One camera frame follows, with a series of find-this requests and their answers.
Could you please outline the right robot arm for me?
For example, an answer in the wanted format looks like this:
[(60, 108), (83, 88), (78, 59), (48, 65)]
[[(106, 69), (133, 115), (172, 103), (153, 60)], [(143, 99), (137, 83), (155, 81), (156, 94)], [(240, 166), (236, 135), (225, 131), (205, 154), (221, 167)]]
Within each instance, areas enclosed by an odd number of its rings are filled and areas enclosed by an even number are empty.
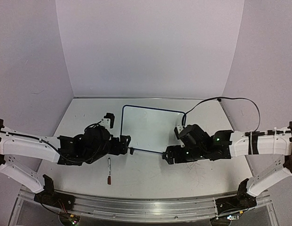
[(219, 130), (210, 136), (194, 124), (177, 126), (174, 132), (181, 144), (168, 146), (162, 153), (162, 158), (169, 165), (247, 155), (283, 156), (262, 173), (243, 180), (236, 195), (217, 199), (215, 203), (219, 216), (256, 207), (258, 195), (292, 176), (292, 121), (288, 127), (267, 131)]

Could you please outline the whiteboard marker pen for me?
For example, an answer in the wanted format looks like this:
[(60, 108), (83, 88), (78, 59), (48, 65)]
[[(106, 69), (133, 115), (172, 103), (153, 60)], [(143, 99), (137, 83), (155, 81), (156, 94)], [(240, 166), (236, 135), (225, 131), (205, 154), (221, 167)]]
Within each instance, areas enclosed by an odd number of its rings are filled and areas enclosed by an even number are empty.
[(108, 158), (108, 176), (111, 176), (111, 159)]

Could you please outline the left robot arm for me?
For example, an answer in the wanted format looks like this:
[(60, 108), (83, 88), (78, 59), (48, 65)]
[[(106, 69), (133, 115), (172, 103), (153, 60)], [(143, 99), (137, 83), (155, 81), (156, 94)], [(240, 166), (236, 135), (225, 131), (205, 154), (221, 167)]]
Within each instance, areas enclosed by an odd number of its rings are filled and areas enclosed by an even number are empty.
[(92, 164), (107, 154), (125, 155), (131, 137), (114, 137), (109, 132), (111, 128), (113, 122), (105, 117), (74, 137), (38, 137), (5, 127), (3, 119), (0, 119), (0, 173), (29, 188), (35, 194), (35, 202), (72, 210), (75, 201), (73, 195), (57, 192), (51, 177), (40, 175), (19, 163), (15, 156), (46, 160), (63, 166), (81, 166), (84, 163)]

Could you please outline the blue framed whiteboard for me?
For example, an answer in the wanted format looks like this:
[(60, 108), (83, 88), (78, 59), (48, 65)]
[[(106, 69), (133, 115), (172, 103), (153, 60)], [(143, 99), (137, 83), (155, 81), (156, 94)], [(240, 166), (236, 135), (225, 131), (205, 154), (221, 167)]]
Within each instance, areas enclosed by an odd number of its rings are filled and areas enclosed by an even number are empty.
[(134, 150), (163, 153), (168, 146), (180, 145), (174, 129), (181, 126), (184, 112), (125, 105), (122, 108), (120, 134), (130, 136)]

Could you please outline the red marker cap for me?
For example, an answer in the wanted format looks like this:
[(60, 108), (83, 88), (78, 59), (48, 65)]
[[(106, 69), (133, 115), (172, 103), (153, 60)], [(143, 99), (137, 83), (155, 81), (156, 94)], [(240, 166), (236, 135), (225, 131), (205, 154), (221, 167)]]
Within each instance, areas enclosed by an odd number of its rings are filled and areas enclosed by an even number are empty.
[(108, 184), (108, 185), (111, 185), (111, 176), (108, 176), (108, 177), (107, 177), (107, 184)]

